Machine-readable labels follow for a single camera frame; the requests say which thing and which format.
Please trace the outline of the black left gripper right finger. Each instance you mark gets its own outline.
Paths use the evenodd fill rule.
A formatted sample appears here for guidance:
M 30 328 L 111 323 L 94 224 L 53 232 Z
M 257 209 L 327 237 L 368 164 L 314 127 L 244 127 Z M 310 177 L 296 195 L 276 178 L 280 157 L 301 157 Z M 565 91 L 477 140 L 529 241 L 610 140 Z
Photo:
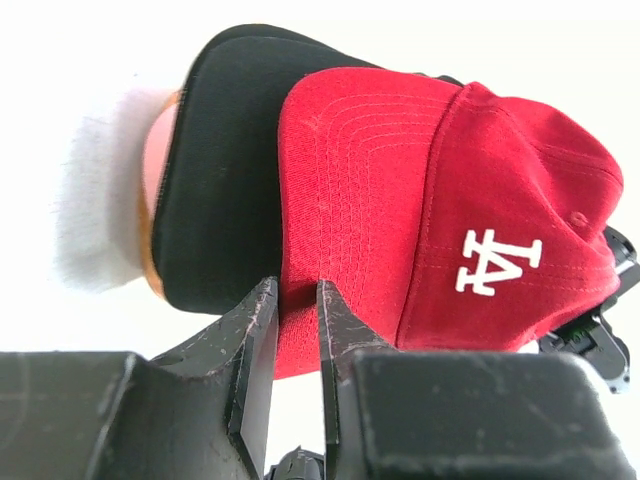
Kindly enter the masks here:
M 317 286 L 329 479 L 631 479 L 606 386 L 570 354 L 401 352 Z

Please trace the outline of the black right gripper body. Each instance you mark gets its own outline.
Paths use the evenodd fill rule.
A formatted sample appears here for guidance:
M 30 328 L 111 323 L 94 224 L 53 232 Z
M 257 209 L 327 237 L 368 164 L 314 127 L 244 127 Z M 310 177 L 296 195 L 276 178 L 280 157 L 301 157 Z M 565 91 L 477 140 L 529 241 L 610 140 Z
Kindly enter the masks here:
M 571 353 L 588 361 L 613 394 L 626 393 L 631 386 L 631 355 L 625 342 L 613 332 L 604 313 L 619 298 L 639 284 L 637 252 L 631 241 L 607 226 L 607 244 L 615 257 L 618 289 L 603 303 L 552 331 L 537 341 L 541 354 Z

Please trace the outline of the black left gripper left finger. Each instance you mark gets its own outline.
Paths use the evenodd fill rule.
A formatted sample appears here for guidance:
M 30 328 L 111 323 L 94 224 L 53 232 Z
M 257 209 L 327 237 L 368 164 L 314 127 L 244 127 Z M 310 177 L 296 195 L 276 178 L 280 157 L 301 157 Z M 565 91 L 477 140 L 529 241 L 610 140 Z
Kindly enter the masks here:
M 6 352 L 5 479 L 258 479 L 265 465 L 278 283 L 164 354 Z

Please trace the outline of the black NY cap red brim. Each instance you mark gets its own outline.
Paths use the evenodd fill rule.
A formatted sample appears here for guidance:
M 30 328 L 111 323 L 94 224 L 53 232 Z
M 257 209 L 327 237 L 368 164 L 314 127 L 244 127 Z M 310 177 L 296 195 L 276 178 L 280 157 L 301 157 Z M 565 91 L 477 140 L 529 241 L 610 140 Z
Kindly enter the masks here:
M 281 268 L 277 123 L 303 77 L 361 60 L 264 24 L 216 35 L 181 92 L 152 258 L 168 302 L 223 314 Z

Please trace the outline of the dark red LA cap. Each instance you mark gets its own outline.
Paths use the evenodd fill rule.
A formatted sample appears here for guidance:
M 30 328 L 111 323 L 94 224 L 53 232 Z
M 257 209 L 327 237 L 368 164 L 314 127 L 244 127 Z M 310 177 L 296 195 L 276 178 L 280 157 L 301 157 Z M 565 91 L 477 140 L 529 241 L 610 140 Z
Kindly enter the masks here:
M 332 68 L 288 94 L 278 153 L 278 378 L 319 366 L 321 279 L 404 350 L 515 351 L 618 287 L 620 168 L 549 105 Z

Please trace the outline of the pink baseball cap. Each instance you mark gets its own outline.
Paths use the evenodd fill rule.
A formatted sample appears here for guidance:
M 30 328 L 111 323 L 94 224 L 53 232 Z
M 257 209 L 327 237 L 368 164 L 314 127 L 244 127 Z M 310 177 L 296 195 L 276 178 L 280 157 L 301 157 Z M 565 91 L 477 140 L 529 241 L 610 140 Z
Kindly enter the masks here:
M 150 211 L 155 210 L 177 109 L 178 97 L 173 96 L 152 123 L 144 143 L 141 181 L 145 203 Z

